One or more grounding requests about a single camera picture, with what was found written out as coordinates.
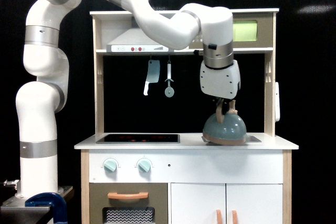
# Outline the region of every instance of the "blue clamp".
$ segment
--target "blue clamp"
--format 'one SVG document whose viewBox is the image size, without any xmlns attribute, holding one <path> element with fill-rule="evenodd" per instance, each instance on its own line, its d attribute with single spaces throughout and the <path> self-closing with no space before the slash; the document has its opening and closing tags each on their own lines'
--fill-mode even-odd
<svg viewBox="0 0 336 224">
<path fill-rule="evenodd" d="M 68 224 L 67 204 L 57 193 L 42 193 L 32 196 L 25 202 L 25 207 L 51 206 L 54 224 Z"/>
</svg>

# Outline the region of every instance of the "control knob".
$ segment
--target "control knob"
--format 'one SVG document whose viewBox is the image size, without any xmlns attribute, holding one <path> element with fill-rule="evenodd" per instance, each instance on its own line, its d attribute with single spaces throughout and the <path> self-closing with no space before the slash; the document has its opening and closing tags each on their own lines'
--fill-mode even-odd
<svg viewBox="0 0 336 224">
<path fill-rule="evenodd" d="M 140 172 L 147 173 L 151 169 L 151 161 L 147 158 L 142 158 L 138 161 L 137 167 Z"/>
<path fill-rule="evenodd" d="M 103 167 L 106 172 L 113 173 L 117 169 L 118 163 L 115 159 L 108 158 L 107 160 L 104 161 Z"/>
</svg>

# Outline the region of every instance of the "kettle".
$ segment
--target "kettle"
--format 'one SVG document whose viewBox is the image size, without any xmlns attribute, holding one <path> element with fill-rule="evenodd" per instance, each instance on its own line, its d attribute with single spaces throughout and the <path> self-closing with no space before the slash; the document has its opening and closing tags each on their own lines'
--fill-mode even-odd
<svg viewBox="0 0 336 224">
<path fill-rule="evenodd" d="M 203 128 L 204 138 L 216 144 L 239 145 L 245 143 L 246 126 L 235 109 L 235 100 L 230 101 L 229 110 L 223 115 L 223 100 L 205 122 Z"/>
</svg>

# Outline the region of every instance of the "orange handle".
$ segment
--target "orange handle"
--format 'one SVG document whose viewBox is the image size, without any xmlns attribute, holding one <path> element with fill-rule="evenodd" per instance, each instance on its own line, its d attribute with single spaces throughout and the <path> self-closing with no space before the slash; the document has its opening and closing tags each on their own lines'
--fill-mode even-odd
<svg viewBox="0 0 336 224">
<path fill-rule="evenodd" d="M 233 216 L 233 224 L 238 224 L 238 217 L 236 210 L 232 210 L 232 216 Z"/>
<path fill-rule="evenodd" d="M 222 222 L 222 213 L 220 210 L 217 210 L 217 224 L 223 224 Z"/>
<path fill-rule="evenodd" d="M 138 194 L 118 194 L 109 193 L 107 194 L 109 199 L 146 199 L 148 198 L 148 193 L 138 193 Z"/>
</svg>

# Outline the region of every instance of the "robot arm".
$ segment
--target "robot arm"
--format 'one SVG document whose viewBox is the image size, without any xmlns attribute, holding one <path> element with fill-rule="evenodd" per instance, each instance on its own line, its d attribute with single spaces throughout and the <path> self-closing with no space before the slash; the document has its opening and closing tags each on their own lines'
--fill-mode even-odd
<svg viewBox="0 0 336 224">
<path fill-rule="evenodd" d="M 202 91 L 221 98 L 235 97 L 240 76 L 233 60 L 233 18 L 227 8 L 187 4 L 168 19 L 155 12 L 148 0 L 108 1 L 130 11 L 148 37 L 172 49 L 186 48 L 202 31 Z M 69 75 L 68 59 L 58 48 L 58 33 L 64 16 L 80 2 L 38 0 L 27 16 L 24 66 L 37 82 L 24 85 L 16 98 L 24 197 L 57 191 L 54 113 L 66 103 Z"/>
</svg>

